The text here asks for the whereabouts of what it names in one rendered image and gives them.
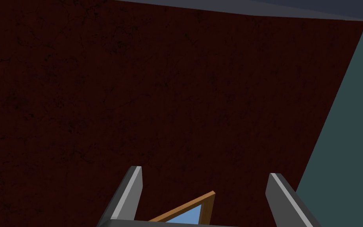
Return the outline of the wooden framed window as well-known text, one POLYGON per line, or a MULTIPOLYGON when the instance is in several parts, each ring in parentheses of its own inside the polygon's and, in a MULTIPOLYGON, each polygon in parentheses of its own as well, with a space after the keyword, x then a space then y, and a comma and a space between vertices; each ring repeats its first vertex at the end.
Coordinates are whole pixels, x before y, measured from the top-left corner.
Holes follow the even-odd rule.
POLYGON ((150 221, 209 225, 214 201, 215 192, 211 191, 150 221))

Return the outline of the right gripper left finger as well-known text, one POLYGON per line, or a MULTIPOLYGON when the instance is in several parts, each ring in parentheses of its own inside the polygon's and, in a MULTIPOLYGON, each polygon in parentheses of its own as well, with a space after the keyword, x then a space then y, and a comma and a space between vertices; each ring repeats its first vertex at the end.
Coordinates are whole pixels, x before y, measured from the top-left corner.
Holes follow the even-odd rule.
POLYGON ((100 221, 134 220, 142 190, 142 167, 131 166, 121 180, 100 221))

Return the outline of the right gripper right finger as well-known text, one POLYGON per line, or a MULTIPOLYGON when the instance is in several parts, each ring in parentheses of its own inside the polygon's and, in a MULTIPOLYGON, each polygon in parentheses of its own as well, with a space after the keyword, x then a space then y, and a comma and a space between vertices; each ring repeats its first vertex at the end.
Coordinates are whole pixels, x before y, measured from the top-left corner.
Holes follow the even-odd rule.
POLYGON ((282 174, 269 174, 265 195, 277 227, 321 227, 282 174))

